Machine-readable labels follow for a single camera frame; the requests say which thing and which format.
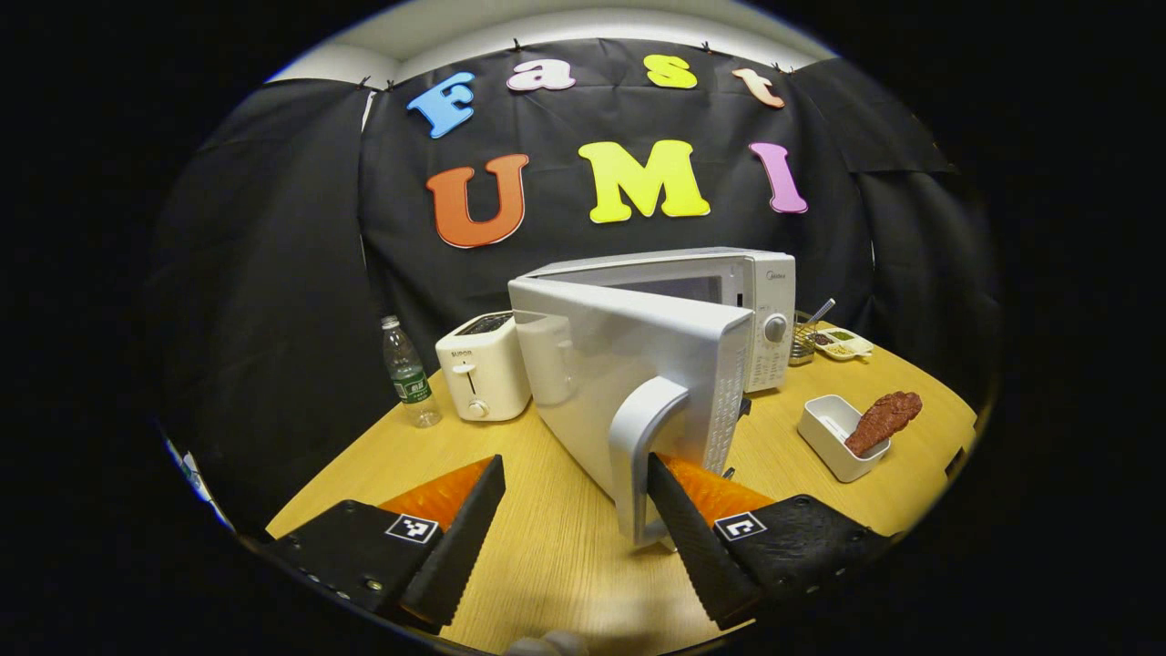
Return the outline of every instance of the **yellow letter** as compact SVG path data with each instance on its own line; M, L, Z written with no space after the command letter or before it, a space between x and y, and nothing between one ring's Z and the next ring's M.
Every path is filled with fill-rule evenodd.
M673 89L691 89L696 86L696 76L688 72L688 62L668 55L648 55L644 57L648 68L648 79L656 86Z
M647 165L640 165L635 157L614 141L585 143L580 156L591 161L595 175L596 205L591 210L595 223L627 220L632 207L619 197L623 188L635 209L644 216L655 213L655 204L663 186L663 204L660 209L667 216L704 216L709 203L701 197L693 175L693 163L688 155L693 147L684 141L662 140L652 146Z

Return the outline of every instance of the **plastic water bottle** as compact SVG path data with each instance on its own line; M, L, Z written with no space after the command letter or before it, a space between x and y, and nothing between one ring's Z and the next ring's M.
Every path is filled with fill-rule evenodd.
M441 411L429 389L426 371L409 337L401 331L401 322L395 315L388 315L380 319L380 327L385 337L381 347L385 367L413 425L424 429L441 422Z

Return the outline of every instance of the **blue letter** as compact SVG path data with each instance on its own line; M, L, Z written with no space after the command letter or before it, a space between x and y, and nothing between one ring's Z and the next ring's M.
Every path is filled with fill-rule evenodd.
M456 72L437 86L414 98L405 108L420 110L434 126L429 131L429 136L437 139L473 115L473 110L470 107L454 105L454 103L469 103L473 99L473 92L470 91L470 87L462 84L471 79L473 79L472 72ZM443 93L445 89L449 89L449 93Z

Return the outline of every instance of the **foam letter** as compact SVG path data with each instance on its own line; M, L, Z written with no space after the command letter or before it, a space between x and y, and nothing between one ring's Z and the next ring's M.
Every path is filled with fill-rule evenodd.
M472 168L451 168L430 177L426 189L434 192L434 214L442 240L459 248L473 248L513 234L526 213L522 167L529 161L526 155L503 155L486 162L486 170L498 177L498 213L490 220L470 218L465 183L473 177Z
M514 66L514 72L519 75L506 80L506 86L514 91L559 90L575 85L575 78L571 77L571 65L562 59L522 62Z
M623 188L644 216L655 212L663 186L665 200L660 205L668 216L704 216L709 203L701 197L688 155L693 147L684 141L656 141L648 155L647 165L640 165L623 146L614 141L586 143L580 156L591 161L595 175L596 206L591 210L595 223L627 220L632 207L619 197Z
M656 86L673 89L691 89L696 86L696 76L688 72L688 62L668 55L648 55L644 57L648 68L648 79Z
M773 197L770 198L770 206L777 212L801 213L809 209L809 204L798 195L794 186L794 176L789 172L789 163L786 161L788 150L777 143L750 143L749 149L761 157L765 165L765 175L770 177L770 189Z
M745 86L749 86L750 92L758 100L779 110L786 106L785 100L770 93L770 90L766 89L766 86L771 86L773 83L753 72L753 69L737 69L732 73L745 80Z
M420 110L434 126L429 131L429 136L437 139L473 115L472 108L454 105L454 103L465 104L473 99L473 92L470 91L470 87L462 84L471 79L473 79L472 72L456 72L438 83L437 86L410 100L405 108Z

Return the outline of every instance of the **white wall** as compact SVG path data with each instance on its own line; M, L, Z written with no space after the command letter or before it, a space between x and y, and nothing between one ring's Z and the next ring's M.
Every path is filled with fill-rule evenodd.
M772 30L773 24L766 27ZM707 41L718 52L763 64L777 62L785 70L834 56L824 47L792 29L788 31L787 42L778 42L745 29L684 14L647 9L578 9L527 16L482 28L437 43L403 62L370 48L339 42L325 43L300 57L271 80L318 77L358 83L365 76L372 76L367 84L380 89L388 79L400 83L452 62L513 48L514 38L524 45L596 37L645 38L691 45ZM361 41L370 41L367 28L364 28Z
M387 80L396 79L394 76L399 66L400 62L367 48L324 43L288 64L267 82L309 77L359 83L372 76L366 84L384 89Z
M401 62L398 75L403 80L452 62L513 48L514 38L520 44L568 38L647 38L697 47L708 41L709 47L718 52L765 64L778 62L784 69L798 69L829 55L824 49L809 52L807 48L795 48L739 28L684 14L647 9L578 9L529 16L479 29Z

